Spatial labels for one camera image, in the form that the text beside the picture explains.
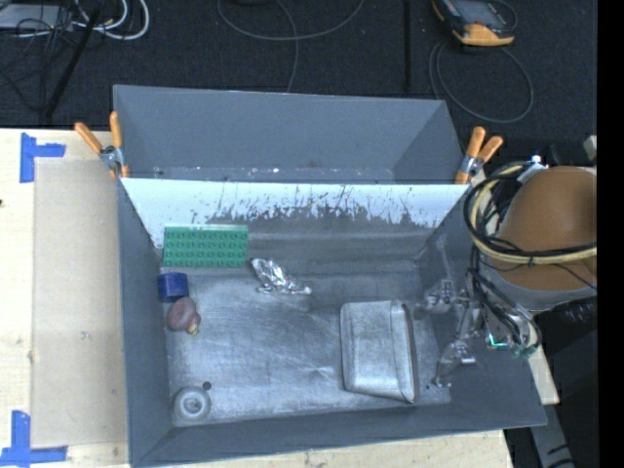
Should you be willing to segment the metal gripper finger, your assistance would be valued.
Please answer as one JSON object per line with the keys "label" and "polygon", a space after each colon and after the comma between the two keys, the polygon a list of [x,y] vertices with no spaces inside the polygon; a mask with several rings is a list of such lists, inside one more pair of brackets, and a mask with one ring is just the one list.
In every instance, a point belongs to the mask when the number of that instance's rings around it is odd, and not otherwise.
{"label": "metal gripper finger", "polygon": [[427,315],[443,315],[463,304],[468,299],[466,291],[458,289],[453,280],[440,280],[429,289],[415,303],[414,318],[424,318]]}
{"label": "metal gripper finger", "polygon": [[451,376],[459,367],[474,366],[477,359],[466,340],[449,343],[437,361],[433,383],[439,387],[450,387]]}

